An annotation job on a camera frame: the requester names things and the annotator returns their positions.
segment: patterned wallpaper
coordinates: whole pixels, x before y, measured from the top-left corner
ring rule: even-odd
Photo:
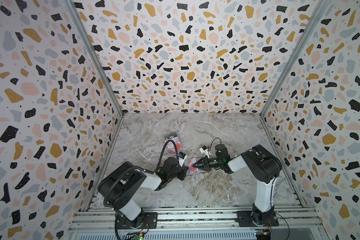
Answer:
[[[259,112],[318,1],[77,0],[124,112]]]
[[[274,101],[265,120],[305,203],[331,239],[360,239],[360,0],[326,10]]]
[[[61,4],[0,1],[0,239],[64,238],[115,131]]]

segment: metal corner post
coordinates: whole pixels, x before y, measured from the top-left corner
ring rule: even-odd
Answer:
[[[121,111],[119,102],[117,101],[117,98],[115,94],[113,93],[112,87],[110,86],[108,82],[108,78],[103,70],[103,67],[100,64],[100,61],[93,49],[93,46],[91,42],[89,41],[89,37],[87,32],[85,31],[84,25],[82,21],[80,20],[79,14],[76,11],[76,7],[72,0],[64,0],[65,7],[68,11],[69,17],[73,21],[74,26],[76,27],[77,32],[79,33],[79,36],[83,42],[84,47],[87,49],[87,52],[89,54],[89,57],[92,60],[93,65],[95,66],[95,69],[100,75],[100,79],[103,82],[104,87],[106,88],[106,91],[112,101],[112,104],[114,105],[114,108],[119,115],[119,118],[121,119],[123,117],[123,112]]]
[[[295,64],[296,60],[298,59],[299,55],[301,54],[304,46],[307,44],[310,37],[313,35],[315,31],[317,23],[320,21],[322,15],[324,15],[325,10],[329,6],[332,0],[320,0],[317,4],[315,10],[313,11],[311,19],[308,21],[307,27],[305,28],[298,44],[296,45],[295,49],[292,51],[291,56],[284,68],[281,72],[280,77],[276,84],[273,86],[271,93],[269,94],[267,102],[264,104],[263,109],[261,110],[261,118],[264,118],[268,109],[272,106],[273,100],[276,98],[279,90],[283,86],[285,80],[288,78],[288,74],[291,71],[293,65]]]

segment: terrazzo patterned wall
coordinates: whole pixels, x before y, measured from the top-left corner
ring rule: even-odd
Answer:
[[[360,1],[326,10],[274,101],[265,120],[305,203],[331,239],[360,239]]]
[[[0,239],[65,238],[115,131],[61,4],[0,1]]]
[[[126,112],[259,112],[313,0],[78,0]]]

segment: black mounting plate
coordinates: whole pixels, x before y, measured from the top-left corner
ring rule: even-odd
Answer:
[[[143,222],[145,223],[144,229],[148,229],[147,222],[149,224],[149,229],[155,229],[157,225],[157,212],[144,212]],[[140,225],[138,228],[134,229],[131,228],[127,224],[127,217],[124,215],[122,217],[119,217],[119,222],[117,223],[117,229],[131,229],[131,230],[137,230],[140,231],[143,225]]]
[[[258,227],[252,221],[251,213],[252,211],[237,211],[237,219],[236,222],[239,223],[240,227]],[[273,213],[273,217],[271,218],[271,226],[277,227],[279,225],[279,221],[277,220],[276,214]],[[263,227],[269,227],[269,223],[265,223]]]

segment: product package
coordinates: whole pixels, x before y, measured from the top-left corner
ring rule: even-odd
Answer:
[[[165,142],[167,142],[169,139],[173,140],[176,144],[176,148],[177,148],[177,152],[180,152],[180,150],[182,149],[181,147],[181,143],[180,143],[180,140],[177,136],[177,132],[173,132],[171,134],[168,134],[165,136]],[[175,147],[173,146],[173,143],[172,142],[169,142],[167,144],[167,150],[168,150],[168,153],[169,154],[172,154],[172,153],[175,153]]]
[[[194,175],[194,174],[197,174],[197,173],[203,173],[203,172],[206,172],[204,170],[200,170],[198,169],[197,167],[193,167],[192,165],[197,162],[198,160],[200,160],[201,158],[191,158],[191,159],[188,159],[184,162],[184,166],[188,167],[188,170],[187,170],[187,176],[189,175]]]

